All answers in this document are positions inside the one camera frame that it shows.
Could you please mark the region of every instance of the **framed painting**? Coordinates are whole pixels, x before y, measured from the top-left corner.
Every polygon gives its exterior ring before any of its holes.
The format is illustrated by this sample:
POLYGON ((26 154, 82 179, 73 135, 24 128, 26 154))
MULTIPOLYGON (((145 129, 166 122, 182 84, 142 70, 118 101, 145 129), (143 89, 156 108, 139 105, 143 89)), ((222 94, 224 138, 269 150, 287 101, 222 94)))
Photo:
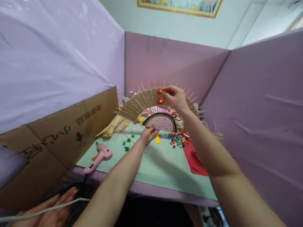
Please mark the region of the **framed painting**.
POLYGON ((138 7, 215 18, 222 0, 138 0, 138 7))

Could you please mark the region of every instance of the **paper fan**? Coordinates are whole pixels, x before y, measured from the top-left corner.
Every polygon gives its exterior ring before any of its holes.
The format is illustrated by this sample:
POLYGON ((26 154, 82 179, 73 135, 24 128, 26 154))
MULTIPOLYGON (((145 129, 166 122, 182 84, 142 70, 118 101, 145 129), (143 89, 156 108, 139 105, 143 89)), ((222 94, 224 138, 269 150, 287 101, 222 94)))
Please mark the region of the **paper fan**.
MULTIPOLYGON (((172 108, 169 108, 169 110, 165 108, 169 105, 163 97, 163 92, 161 91, 161 88, 149 88, 148 90, 145 90, 143 85, 142 88, 142 91, 139 88, 140 92, 136 95, 132 95, 130 93, 132 97, 126 103, 123 104, 123 106, 119 109, 118 112, 115 113, 132 122, 137 122, 147 127, 155 125, 156 129, 159 130, 167 132, 177 132, 176 122, 172 116, 175 115, 176 112, 172 108), (148 117, 144 121, 138 121, 139 116, 141 116, 142 113, 145 112, 150 112, 148 117)), ((193 105, 192 101, 189 100, 189 98, 187 98, 187 104, 189 106, 189 109, 195 115, 198 116, 197 109, 193 105)))

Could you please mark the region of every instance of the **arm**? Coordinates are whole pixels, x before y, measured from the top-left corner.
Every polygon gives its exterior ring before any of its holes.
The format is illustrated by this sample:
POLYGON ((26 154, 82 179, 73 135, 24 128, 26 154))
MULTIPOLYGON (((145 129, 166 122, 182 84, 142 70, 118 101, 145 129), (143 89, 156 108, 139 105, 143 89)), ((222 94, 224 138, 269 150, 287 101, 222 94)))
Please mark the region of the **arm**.
POLYGON ((182 116, 228 224, 284 227, 285 224, 260 197, 225 147, 191 112, 184 91, 174 86, 162 90, 166 92, 165 99, 182 116))
POLYGON ((145 128, 132 148, 111 169, 76 223, 78 226, 114 226, 141 163, 146 144, 157 131, 145 128))

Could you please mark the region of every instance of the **red flower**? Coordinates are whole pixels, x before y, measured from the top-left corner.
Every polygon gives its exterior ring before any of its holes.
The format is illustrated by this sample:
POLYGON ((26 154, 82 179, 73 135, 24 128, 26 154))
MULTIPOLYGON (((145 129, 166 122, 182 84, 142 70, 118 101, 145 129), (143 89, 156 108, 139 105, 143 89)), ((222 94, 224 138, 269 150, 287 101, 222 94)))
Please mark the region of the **red flower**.
POLYGON ((164 99, 160 98, 160 99, 157 100, 157 102, 158 102, 159 105, 162 105, 162 104, 164 104, 164 99))
POLYGON ((157 92, 158 92, 159 95, 163 93, 163 91, 161 90, 161 88, 159 88, 159 89, 157 90, 157 92))

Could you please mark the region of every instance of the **semicircle paper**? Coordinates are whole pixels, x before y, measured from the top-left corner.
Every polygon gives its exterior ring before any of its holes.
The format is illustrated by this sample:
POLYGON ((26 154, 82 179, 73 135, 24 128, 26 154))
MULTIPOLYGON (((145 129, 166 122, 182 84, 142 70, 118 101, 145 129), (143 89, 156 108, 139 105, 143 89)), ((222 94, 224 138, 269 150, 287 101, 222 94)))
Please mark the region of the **semicircle paper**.
POLYGON ((173 131, 173 123, 167 117, 155 117, 148 122, 146 127, 150 128, 152 125, 154 125, 155 129, 157 130, 162 130, 166 132, 173 131))

